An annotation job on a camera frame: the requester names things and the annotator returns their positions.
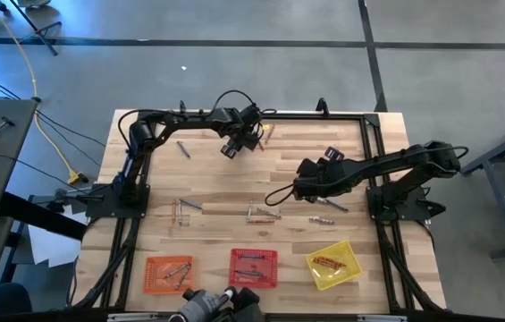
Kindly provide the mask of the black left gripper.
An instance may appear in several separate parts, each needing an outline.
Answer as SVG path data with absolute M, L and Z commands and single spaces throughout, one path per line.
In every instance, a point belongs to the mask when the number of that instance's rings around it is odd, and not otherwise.
M 254 150 L 260 140 L 257 129 L 259 124 L 253 131 L 247 131 L 240 118 L 223 123 L 223 135 L 227 136 L 229 140 L 221 148 L 222 154 L 233 159 L 233 155 L 236 155 L 242 148 Z

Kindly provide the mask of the black desk beam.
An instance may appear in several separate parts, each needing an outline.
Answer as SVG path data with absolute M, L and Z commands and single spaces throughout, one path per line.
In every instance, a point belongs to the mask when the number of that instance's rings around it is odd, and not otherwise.
M 81 241 L 87 231 L 85 224 L 42 208 L 9 192 L 5 192 L 0 200 L 0 216 L 10 217 L 77 241 Z

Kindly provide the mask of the black aluminium table frame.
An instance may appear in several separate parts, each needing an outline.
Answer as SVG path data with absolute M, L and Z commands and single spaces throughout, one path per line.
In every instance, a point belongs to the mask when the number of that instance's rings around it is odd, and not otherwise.
M 278 252 L 278 284 L 258 292 L 266 313 L 386 313 L 391 301 L 418 307 L 398 272 L 384 269 L 364 185 L 334 199 L 349 212 L 296 201 L 288 193 L 300 162 L 319 158 L 330 146 L 354 159 L 406 148 L 402 116 L 286 112 L 266 117 L 264 124 L 275 124 L 269 142 L 262 143 L 265 151 L 243 150 L 233 159 L 222 155 L 223 140 L 209 130 L 178 131 L 156 149 L 144 173 L 150 195 L 135 248 L 115 272 L 102 303 L 121 304 L 128 311 L 174 311 L 182 305 L 179 294 L 143 293 L 147 258 L 191 256 L 192 286 L 220 292 L 229 283 L 231 250 L 261 249 Z M 176 141 L 184 144 L 190 159 Z M 177 221 L 173 225 L 174 199 L 203 209 L 181 203 L 182 226 Z M 250 201 L 252 219 L 275 223 L 248 224 Z M 279 212 L 282 218 L 271 218 L 257 208 Z M 331 219 L 335 225 L 309 222 L 311 216 Z M 343 241 L 354 250 L 362 273 L 319 291 L 306 255 Z

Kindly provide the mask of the black table clamp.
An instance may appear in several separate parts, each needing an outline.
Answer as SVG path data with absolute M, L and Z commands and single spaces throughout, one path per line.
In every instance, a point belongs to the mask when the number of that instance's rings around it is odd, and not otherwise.
M 69 203 L 70 199 L 76 200 L 87 205 L 89 202 L 101 202 L 104 200 L 103 195 L 80 194 L 76 196 L 69 196 L 68 191 L 57 189 L 54 198 L 47 204 L 46 208 L 55 213 L 64 212 L 64 207 Z

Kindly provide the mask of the white paper sheets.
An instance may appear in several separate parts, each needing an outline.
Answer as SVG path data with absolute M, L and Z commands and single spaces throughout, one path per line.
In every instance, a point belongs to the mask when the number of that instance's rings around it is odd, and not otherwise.
M 35 264 L 46 262 L 49 268 L 70 264 L 80 253 L 81 241 L 29 226 L 31 253 Z

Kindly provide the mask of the yellow plastic basket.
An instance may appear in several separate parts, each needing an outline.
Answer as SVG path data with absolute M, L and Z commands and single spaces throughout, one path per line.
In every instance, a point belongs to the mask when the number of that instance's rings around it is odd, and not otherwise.
M 314 257 L 318 256 L 338 260 L 346 266 L 341 269 L 332 269 L 318 265 L 312 261 Z M 362 268 L 348 241 L 340 241 L 334 245 L 310 253 L 306 255 L 306 262 L 308 270 L 316 284 L 316 288 L 319 291 L 347 282 L 362 273 Z

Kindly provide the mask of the dark blue chair seat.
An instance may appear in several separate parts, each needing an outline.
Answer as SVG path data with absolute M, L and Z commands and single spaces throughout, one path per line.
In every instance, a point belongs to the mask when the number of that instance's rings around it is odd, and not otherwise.
M 29 293 L 22 284 L 0 284 L 0 315 L 30 313 L 32 310 Z

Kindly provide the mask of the orange plastic basket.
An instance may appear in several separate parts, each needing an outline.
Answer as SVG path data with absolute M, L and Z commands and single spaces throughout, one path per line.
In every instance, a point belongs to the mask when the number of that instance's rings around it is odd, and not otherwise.
M 191 270 L 184 280 L 179 290 L 174 290 L 174 286 L 185 271 L 183 269 L 171 278 L 164 279 L 166 273 L 172 271 L 176 267 L 190 263 Z M 143 293 L 151 295 L 183 293 L 192 287 L 192 272 L 193 272 L 193 257 L 191 256 L 164 256 L 164 257 L 149 257 L 146 260 L 145 274 L 143 281 Z

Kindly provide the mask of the red plastic basket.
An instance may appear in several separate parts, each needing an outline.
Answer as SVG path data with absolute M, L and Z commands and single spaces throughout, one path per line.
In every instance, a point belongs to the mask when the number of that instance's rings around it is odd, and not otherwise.
M 265 258 L 238 259 L 238 254 L 261 254 Z M 235 270 L 259 271 L 263 278 L 235 274 Z M 232 249 L 229 265 L 229 285 L 248 288 L 275 288 L 278 284 L 278 252 L 276 250 Z

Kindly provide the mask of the black tripod stand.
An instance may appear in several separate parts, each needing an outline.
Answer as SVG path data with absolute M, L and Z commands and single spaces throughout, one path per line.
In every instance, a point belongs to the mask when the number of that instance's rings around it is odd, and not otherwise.
M 31 29 L 31 33 L 23 38 L 21 41 L 37 38 L 43 45 L 47 47 L 53 56 L 58 56 L 58 52 L 53 47 L 52 42 L 47 38 L 46 34 L 54 27 L 61 27 L 60 21 L 53 22 L 44 27 L 38 27 L 33 20 L 28 16 L 28 10 L 43 9 L 51 3 L 52 0 L 0 0 L 0 12 L 3 14 L 10 14 L 11 11 L 5 2 L 9 2 L 14 10 L 19 13 L 23 20 L 25 20 Z

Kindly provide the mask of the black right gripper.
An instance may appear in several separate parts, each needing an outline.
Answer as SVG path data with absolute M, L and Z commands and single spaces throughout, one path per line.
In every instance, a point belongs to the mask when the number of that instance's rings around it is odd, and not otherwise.
M 316 199 L 317 197 L 337 197 L 349 192 L 343 163 L 345 155 L 334 147 L 328 147 L 324 155 L 334 161 L 319 159 L 318 163 L 304 159 L 296 171 L 294 179 L 295 199 Z

